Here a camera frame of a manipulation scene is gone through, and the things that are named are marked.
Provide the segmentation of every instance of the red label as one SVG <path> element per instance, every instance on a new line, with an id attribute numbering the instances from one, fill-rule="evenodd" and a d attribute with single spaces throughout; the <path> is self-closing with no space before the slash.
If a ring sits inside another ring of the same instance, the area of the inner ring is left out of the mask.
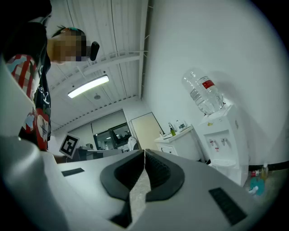
<path id="1" fill-rule="evenodd" d="M 209 88 L 209 87 L 211 87 L 211 86 L 213 86 L 214 85 L 214 83 L 212 82 L 212 80 L 207 80 L 207 81 L 205 81 L 205 82 L 203 82 L 203 86 L 207 89 L 207 88 Z"/>

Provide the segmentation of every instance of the white water dispenser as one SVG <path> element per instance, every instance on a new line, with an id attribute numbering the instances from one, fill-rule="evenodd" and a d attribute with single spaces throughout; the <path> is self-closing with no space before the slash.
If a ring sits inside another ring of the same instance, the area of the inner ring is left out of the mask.
<path id="1" fill-rule="evenodd" d="M 197 128 L 211 166 L 243 186 L 248 177 L 249 156 L 244 127 L 235 105 L 225 104 L 204 116 Z"/>

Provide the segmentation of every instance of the smoke detector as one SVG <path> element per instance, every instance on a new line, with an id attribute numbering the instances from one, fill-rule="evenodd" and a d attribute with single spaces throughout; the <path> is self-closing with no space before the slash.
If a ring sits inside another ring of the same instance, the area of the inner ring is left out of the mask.
<path id="1" fill-rule="evenodd" d="M 100 95 L 98 95 L 97 93 L 95 93 L 94 99 L 100 99 Z"/>

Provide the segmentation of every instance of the white cabinet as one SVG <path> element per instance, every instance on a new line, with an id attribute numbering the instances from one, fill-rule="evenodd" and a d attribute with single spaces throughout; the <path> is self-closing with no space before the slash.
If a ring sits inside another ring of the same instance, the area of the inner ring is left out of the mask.
<path id="1" fill-rule="evenodd" d="M 168 138 L 159 137 L 154 141 L 158 146 L 158 150 L 161 152 L 170 153 L 194 161 L 200 159 L 204 160 L 203 153 L 192 130 L 193 127 L 190 126 L 175 136 Z"/>

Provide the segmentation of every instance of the water bottle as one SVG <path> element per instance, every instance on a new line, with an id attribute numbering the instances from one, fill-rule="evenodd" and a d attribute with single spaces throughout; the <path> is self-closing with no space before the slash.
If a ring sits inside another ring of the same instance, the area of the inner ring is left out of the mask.
<path id="1" fill-rule="evenodd" d="M 222 94 L 202 70 L 188 70 L 182 77 L 182 84 L 205 115 L 211 115 L 223 107 Z"/>

